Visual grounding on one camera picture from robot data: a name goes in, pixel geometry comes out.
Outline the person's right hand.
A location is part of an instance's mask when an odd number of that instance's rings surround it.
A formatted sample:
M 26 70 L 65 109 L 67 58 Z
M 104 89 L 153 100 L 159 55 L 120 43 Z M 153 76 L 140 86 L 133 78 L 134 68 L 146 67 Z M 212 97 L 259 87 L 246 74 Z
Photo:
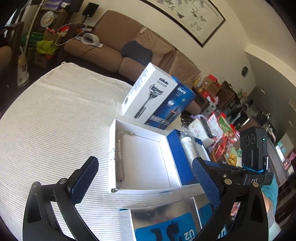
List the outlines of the person's right hand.
M 262 196 L 263 196 L 263 200 L 264 200 L 264 203 L 265 203 L 266 213 L 273 213 L 273 204 L 272 204 L 271 200 L 269 198 L 267 198 L 264 195 L 263 192 L 262 192 Z M 239 204 L 240 204 L 240 202 L 235 202 L 233 204 L 233 207 L 232 207 L 231 212 L 230 212 L 231 216 L 236 215 L 236 213 L 238 211 L 238 208 L 239 208 Z

